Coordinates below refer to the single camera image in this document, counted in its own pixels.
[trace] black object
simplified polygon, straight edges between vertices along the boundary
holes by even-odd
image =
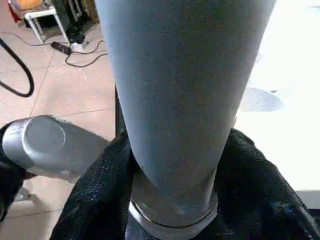
[[[7,158],[2,148],[3,136],[10,124],[0,129],[0,222],[4,220],[9,207],[23,185],[24,179],[29,177],[22,167]]]
[[[316,224],[320,226],[320,209],[308,209],[308,212],[314,218]]]
[[[78,43],[82,44],[85,40],[85,35],[81,32],[81,28],[72,26],[69,27],[67,31],[65,31],[66,35],[71,44]]]
[[[50,240],[156,240],[128,216],[134,165],[122,132],[77,182]],[[219,214],[193,240],[320,239],[306,206],[240,131],[230,132],[214,184]]]
[[[134,172],[123,132],[76,183],[50,239],[124,239]]]
[[[65,46],[65,45],[63,45],[63,44],[61,44],[61,43],[59,43],[59,42],[56,42],[56,41],[52,42],[50,46],[51,46],[52,48],[58,50],[59,52],[62,52],[62,53],[67,54],[67,55],[69,55],[69,56],[70,56],[71,53],[72,53],[72,50],[71,50],[70,47]]]
[[[79,29],[79,31],[82,31],[86,23],[90,22],[90,17],[88,16],[87,12],[84,11],[83,9],[81,10],[81,12],[82,12],[82,15],[78,16],[78,20],[74,24]]]
[[[67,64],[67,65],[69,65],[69,66],[82,69],[82,68],[86,68],[86,67],[94,64],[99,58],[101,58],[102,56],[106,56],[106,55],[108,55],[108,53],[102,53],[102,54],[100,54],[99,56],[97,56],[95,59],[93,59],[91,62],[89,62],[89,63],[87,63],[87,64],[85,64],[85,65],[76,65],[76,64],[73,64],[73,63],[68,62],[68,59],[70,58],[71,55],[69,55],[69,56],[64,60],[64,62],[65,62],[65,64]]]
[[[41,28],[52,28],[55,26],[58,26],[57,21],[53,15],[48,15],[48,16],[41,16],[38,17],[37,20],[39,21],[39,24]],[[26,28],[31,28],[29,22],[26,19],[23,19],[25,27]]]
[[[6,52],[20,65],[20,67],[24,70],[28,80],[29,80],[29,84],[30,84],[30,88],[29,88],[29,92],[27,93],[21,93],[17,90],[14,90],[13,88],[11,88],[10,86],[8,86],[7,84],[3,83],[0,81],[0,86],[2,86],[3,88],[7,89],[8,91],[10,91],[11,93],[18,95],[19,97],[23,97],[23,98],[27,98],[30,97],[35,90],[35,82],[34,82],[34,78],[32,77],[31,72],[29,71],[28,67],[25,65],[25,63],[15,54],[14,51],[12,51],[12,49],[0,38],[0,45],[3,47],[4,50],[6,50]]]

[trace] white stool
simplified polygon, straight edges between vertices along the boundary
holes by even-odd
[[[65,38],[65,40],[67,42],[69,42],[69,39],[67,37],[66,31],[64,29],[64,27],[62,26],[62,23],[59,19],[59,16],[57,14],[56,8],[54,6],[50,6],[49,9],[47,10],[43,10],[43,11],[34,11],[34,12],[27,12],[24,17],[25,19],[28,21],[28,23],[30,24],[30,27],[32,28],[32,30],[34,31],[36,37],[39,39],[40,43],[44,43],[44,41],[41,38],[41,35],[43,34],[42,28],[37,20],[37,18],[39,17],[44,17],[44,16],[49,16],[49,15],[53,15],[59,28],[60,31],[63,35],[63,37]]]

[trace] tile floor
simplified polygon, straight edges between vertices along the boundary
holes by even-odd
[[[0,0],[0,32],[20,35],[25,41],[39,44],[30,28],[18,27],[8,11],[7,1]],[[64,42],[58,35],[47,42]],[[115,134],[114,79],[108,56],[101,57],[86,68],[65,64],[66,56],[50,46],[30,47],[20,39],[1,34],[2,38],[29,67],[35,83],[34,94],[21,98],[0,88],[0,126],[10,121],[35,115],[54,115],[84,129],[112,140]],[[92,51],[103,39],[101,29],[90,32],[86,38]],[[69,61],[84,65],[97,55],[105,53],[101,44],[91,55],[73,55]],[[0,79],[13,88],[27,92],[26,75],[0,47]],[[1,240],[47,240],[57,222],[73,184],[60,179],[35,177],[24,186],[32,196],[29,201],[15,202],[5,221],[0,225]]]

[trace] stool leg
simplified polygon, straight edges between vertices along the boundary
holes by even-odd
[[[36,37],[39,39],[40,43],[44,43],[44,41],[42,40],[39,31],[36,27],[36,25],[34,24],[34,21],[32,19],[28,19],[28,23],[30,24],[30,27],[32,28],[32,30],[34,31]]]
[[[34,18],[33,21],[34,21],[36,27],[38,28],[40,34],[41,34],[41,35],[44,34],[44,32],[42,31],[41,25],[40,25],[40,23],[39,23],[39,21],[38,21],[38,18]]]
[[[59,16],[57,14],[54,14],[54,18],[55,18],[56,22],[58,23],[58,26],[60,28],[60,31],[61,31],[64,39],[69,43],[68,36],[67,36],[67,34],[66,34],[65,30],[64,30],[64,27],[62,26],[62,23],[60,21]]]

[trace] power strip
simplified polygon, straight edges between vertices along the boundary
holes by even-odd
[[[59,52],[66,54],[66,55],[71,55],[71,53],[72,53],[72,50],[71,50],[70,47],[65,46],[65,45],[63,45],[63,44],[61,44],[61,43],[59,43],[59,42],[56,42],[56,41],[54,41],[53,43],[51,43],[50,46],[51,46],[52,48],[58,50]]]

